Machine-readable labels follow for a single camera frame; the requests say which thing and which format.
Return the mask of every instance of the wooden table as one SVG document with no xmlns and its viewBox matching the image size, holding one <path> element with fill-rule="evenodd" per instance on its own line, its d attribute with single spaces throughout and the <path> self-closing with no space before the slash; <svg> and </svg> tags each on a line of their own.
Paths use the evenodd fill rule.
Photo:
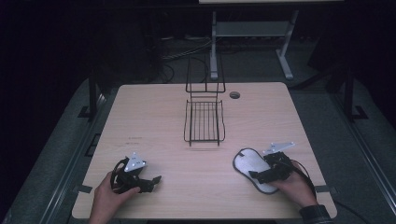
<svg viewBox="0 0 396 224">
<path fill-rule="evenodd" d="M 300 217 L 282 193 L 265 195 L 233 168 L 245 147 L 259 152 L 271 143 L 294 142 L 285 153 L 302 163 L 315 186 L 326 185 L 290 94 L 283 83 L 227 83 L 223 101 L 225 140 L 185 142 L 186 101 L 183 84 L 122 86 L 118 92 L 84 186 L 97 187 L 116 163 L 138 153 L 148 162 L 140 177 L 163 178 L 152 193 L 142 193 L 116 214 L 142 219 L 273 219 Z M 239 99 L 229 96 L 240 93 Z M 93 190 L 80 192 L 73 217 L 88 218 Z M 329 192 L 318 193 L 331 217 L 336 209 Z"/>
</svg>

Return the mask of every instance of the metal wire shelf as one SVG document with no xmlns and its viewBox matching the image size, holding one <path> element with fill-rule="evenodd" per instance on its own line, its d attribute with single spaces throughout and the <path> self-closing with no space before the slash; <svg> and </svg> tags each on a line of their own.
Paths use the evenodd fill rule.
<svg viewBox="0 0 396 224">
<path fill-rule="evenodd" d="M 192 84 L 189 58 L 186 92 L 190 94 L 190 99 L 186 103 L 184 140 L 190 146 L 192 142 L 217 142 L 219 146 L 225 139 L 223 105 L 219 100 L 219 93 L 226 91 L 224 75 L 221 72 L 216 82 L 207 80 L 205 70 L 205 79 L 202 81 L 204 83 Z"/>
</svg>

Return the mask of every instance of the white pad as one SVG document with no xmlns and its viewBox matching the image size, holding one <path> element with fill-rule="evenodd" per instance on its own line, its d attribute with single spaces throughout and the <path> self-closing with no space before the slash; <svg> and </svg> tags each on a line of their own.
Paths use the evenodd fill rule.
<svg viewBox="0 0 396 224">
<path fill-rule="evenodd" d="M 260 154 L 252 148 L 241 149 L 233 159 L 233 168 L 239 173 L 247 177 L 253 185 L 262 193 L 272 194 L 277 191 L 277 188 L 268 185 L 260 184 L 259 180 L 252 178 L 249 171 L 263 172 L 270 169 L 268 163 L 260 156 Z"/>
</svg>

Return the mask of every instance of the floor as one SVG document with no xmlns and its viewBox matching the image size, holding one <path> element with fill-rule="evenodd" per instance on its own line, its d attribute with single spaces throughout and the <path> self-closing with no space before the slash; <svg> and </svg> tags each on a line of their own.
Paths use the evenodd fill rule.
<svg viewBox="0 0 396 224">
<path fill-rule="evenodd" d="M 206 41 L 164 40 L 166 66 L 152 83 L 184 83 L 188 57 L 170 56 L 201 47 Z M 293 40 L 287 59 L 294 79 L 286 80 L 275 53 L 281 42 L 282 39 L 224 40 L 219 54 L 226 81 L 284 82 L 291 87 L 318 73 L 307 65 L 316 42 Z M 207 48 L 189 55 L 202 68 L 195 74 L 201 76 L 208 62 Z M 357 80 L 354 105 L 360 105 L 368 119 L 349 122 L 342 112 L 343 89 L 329 94 L 325 91 L 327 81 L 325 77 L 303 90 L 290 91 L 290 95 L 333 199 L 338 202 L 334 222 L 396 223 L 394 205 L 391 206 L 394 197 L 387 197 L 387 193 L 394 196 L 396 186 L 396 131 Z M 74 219 L 71 211 L 117 91 L 118 87 L 114 87 L 99 97 L 98 114 L 88 122 L 78 117 L 80 109 L 89 104 L 88 81 L 81 83 L 12 205 L 8 223 L 86 223 Z M 302 223 L 300 219 L 276 222 Z"/>
</svg>

